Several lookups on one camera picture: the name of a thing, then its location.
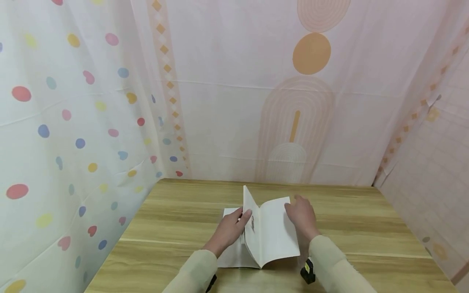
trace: left hand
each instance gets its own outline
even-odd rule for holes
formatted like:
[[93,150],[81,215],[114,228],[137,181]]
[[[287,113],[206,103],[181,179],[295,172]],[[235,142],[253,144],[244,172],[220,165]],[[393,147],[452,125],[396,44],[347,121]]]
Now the left hand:
[[244,226],[248,223],[251,215],[251,210],[247,210],[243,213],[242,208],[239,208],[231,214],[224,216],[220,224],[218,224],[215,233],[202,249],[213,252],[213,254],[219,258],[222,252],[233,244],[242,234]]

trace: hand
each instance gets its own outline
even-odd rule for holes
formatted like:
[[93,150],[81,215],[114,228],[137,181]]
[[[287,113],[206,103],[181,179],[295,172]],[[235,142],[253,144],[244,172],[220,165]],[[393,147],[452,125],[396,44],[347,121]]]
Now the hand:
[[231,214],[224,216],[220,224],[218,224],[215,233],[202,249],[213,252],[213,254],[219,258],[221,253],[225,251],[228,246],[233,244],[242,234],[244,226],[248,223],[251,214],[251,210],[247,210],[243,213],[242,208],[239,208]]
[[316,227],[316,215],[309,200],[295,195],[295,203],[285,204],[287,216],[295,228],[311,242],[314,237],[321,235]]

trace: beige sleeve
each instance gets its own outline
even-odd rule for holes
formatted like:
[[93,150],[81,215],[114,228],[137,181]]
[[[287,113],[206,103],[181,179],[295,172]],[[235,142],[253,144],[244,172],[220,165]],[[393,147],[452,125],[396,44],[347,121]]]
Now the beige sleeve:
[[207,290],[217,271],[217,257],[208,250],[194,252],[163,293],[200,293]]
[[326,292],[376,293],[328,237],[319,235],[310,242],[310,257],[316,277]]

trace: wooden table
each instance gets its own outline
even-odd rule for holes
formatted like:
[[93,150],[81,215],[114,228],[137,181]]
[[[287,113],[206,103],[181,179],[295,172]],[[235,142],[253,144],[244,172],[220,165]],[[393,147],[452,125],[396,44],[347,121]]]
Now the wooden table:
[[[455,293],[455,287],[391,205],[371,187],[246,183],[257,204],[301,194],[318,225],[380,293]],[[86,292],[162,292],[194,250],[210,238],[224,208],[242,206],[240,182],[161,180]],[[211,292],[324,292],[306,285],[297,259],[263,270],[219,269]]]

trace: open book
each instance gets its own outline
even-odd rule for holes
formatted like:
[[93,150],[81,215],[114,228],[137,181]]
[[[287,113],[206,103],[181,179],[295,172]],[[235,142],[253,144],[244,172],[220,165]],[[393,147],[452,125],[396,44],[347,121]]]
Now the open book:
[[[285,212],[284,204],[289,197],[263,203],[260,207],[252,198],[248,188],[243,188],[242,210],[252,210],[244,233],[218,258],[219,268],[256,268],[276,259],[300,255],[298,239],[293,223]],[[236,208],[225,209],[223,215]]]

